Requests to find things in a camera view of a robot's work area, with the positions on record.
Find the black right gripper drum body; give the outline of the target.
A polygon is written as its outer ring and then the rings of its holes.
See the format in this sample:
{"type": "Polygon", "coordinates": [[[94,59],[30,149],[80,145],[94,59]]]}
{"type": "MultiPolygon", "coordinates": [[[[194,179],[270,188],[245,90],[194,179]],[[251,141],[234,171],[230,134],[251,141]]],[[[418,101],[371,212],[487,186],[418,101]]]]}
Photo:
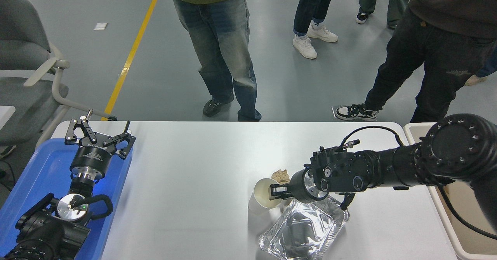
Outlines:
{"type": "Polygon", "coordinates": [[[292,176],[291,181],[288,184],[288,191],[297,201],[302,203],[311,203],[312,195],[309,192],[309,188],[311,186],[312,179],[308,174],[308,170],[303,169],[292,176]]]}

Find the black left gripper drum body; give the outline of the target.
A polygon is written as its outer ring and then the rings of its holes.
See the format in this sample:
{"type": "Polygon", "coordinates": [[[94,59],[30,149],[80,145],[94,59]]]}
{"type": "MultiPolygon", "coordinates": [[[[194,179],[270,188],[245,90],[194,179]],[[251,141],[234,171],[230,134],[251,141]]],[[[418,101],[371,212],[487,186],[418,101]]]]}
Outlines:
{"type": "Polygon", "coordinates": [[[83,173],[85,168],[93,169],[97,174],[105,174],[110,164],[111,157],[117,152],[116,143],[111,143],[106,137],[81,138],[79,142],[70,142],[70,145],[78,144],[79,148],[71,163],[70,170],[73,174],[83,173]]]}

